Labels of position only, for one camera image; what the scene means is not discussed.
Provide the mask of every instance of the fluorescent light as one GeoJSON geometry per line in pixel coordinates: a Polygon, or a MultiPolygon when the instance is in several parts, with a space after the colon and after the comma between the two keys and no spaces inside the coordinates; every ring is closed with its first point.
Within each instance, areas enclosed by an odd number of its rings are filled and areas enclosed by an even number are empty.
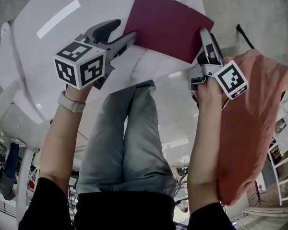
{"type": "Polygon", "coordinates": [[[78,0],[74,0],[70,4],[68,4],[64,9],[58,12],[37,32],[37,36],[39,37],[39,39],[45,36],[57,23],[59,23],[66,16],[74,12],[79,7],[80,3],[78,2],[78,0]]]}
{"type": "Polygon", "coordinates": [[[169,143],[164,143],[162,144],[162,148],[163,149],[174,148],[174,147],[182,146],[188,143],[189,143],[188,138],[183,138],[183,139],[171,141],[169,143]]]}
{"type": "Polygon", "coordinates": [[[176,71],[168,75],[169,78],[178,77],[181,75],[181,71],[176,71]]]}

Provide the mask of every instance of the forearm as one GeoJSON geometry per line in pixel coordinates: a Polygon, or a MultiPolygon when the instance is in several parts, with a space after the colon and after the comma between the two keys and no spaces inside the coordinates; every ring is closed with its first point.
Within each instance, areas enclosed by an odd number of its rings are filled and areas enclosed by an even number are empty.
{"type": "Polygon", "coordinates": [[[221,98],[200,103],[197,133],[188,172],[188,178],[192,184],[204,184],[216,180],[221,105],[221,98]]]}
{"type": "Polygon", "coordinates": [[[222,99],[200,102],[199,120],[188,170],[190,212],[218,202],[217,166],[222,99]]]}
{"type": "MultiPolygon", "coordinates": [[[[86,92],[79,94],[78,90],[70,87],[65,92],[67,98],[80,103],[85,103],[87,95],[86,92]]],[[[59,105],[42,149],[40,176],[52,180],[65,194],[68,192],[81,117],[82,113],[73,113],[59,105]]]]}

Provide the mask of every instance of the shelving unit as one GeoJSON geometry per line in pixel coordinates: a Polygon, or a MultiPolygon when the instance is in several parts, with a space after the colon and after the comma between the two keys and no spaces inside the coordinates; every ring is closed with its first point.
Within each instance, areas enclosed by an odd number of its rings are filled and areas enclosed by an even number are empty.
{"type": "Polygon", "coordinates": [[[280,186],[285,183],[288,183],[288,176],[285,179],[280,180],[276,169],[288,162],[288,155],[286,154],[286,157],[284,156],[285,153],[288,153],[288,97],[280,103],[276,125],[278,124],[280,124],[281,128],[280,129],[276,128],[277,132],[274,131],[273,139],[275,139],[276,142],[275,144],[273,144],[272,147],[269,148],[268,156],[270,158],[271,164],[273,166],[273,171],[276,177],[276,183],[279,195],[279,204],[282,205],[283,201],[288,200],[288,194],[285,197],[282,197],[280,186]],[[276,147],[278,147],[279,154],[282,157],[282,159],[276,164],[274,164],[271,152],[274,151],[276,147]]]}

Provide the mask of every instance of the black shirt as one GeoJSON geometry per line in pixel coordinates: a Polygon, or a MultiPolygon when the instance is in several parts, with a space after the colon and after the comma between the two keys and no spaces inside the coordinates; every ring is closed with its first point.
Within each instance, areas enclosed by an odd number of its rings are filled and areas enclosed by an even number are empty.
{"type": "MultiPolygon", "coordinates": [[[[174,200],[150,192],[102,192],[80,194],[74,226],[68,201],[52,181],[39,178],[31,204],[19,229],[156,229],[174,230],[174,200]]],[[[189,230],[235,229],[219,203],[205,206],[191,214],[189,230]]]]}

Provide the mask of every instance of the hand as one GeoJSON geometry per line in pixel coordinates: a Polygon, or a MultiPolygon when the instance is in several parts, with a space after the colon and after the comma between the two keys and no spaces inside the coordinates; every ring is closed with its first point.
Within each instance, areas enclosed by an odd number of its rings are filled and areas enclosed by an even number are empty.
{"type": "Polygon", "coordinates": [[[85,103],[92,87],[93,87],[93,83],[86,86],[85,88],[81,90],[78,90],[69,85],[65,92],[65,96],[74,102],[85,103]]]}
{"type": "Polygon", "coordinates": [[[197,85],[199,103],[204,100],[222,100],[223,90],[218,82],[211,77],[207,77],[204,83],[197,85]]]}

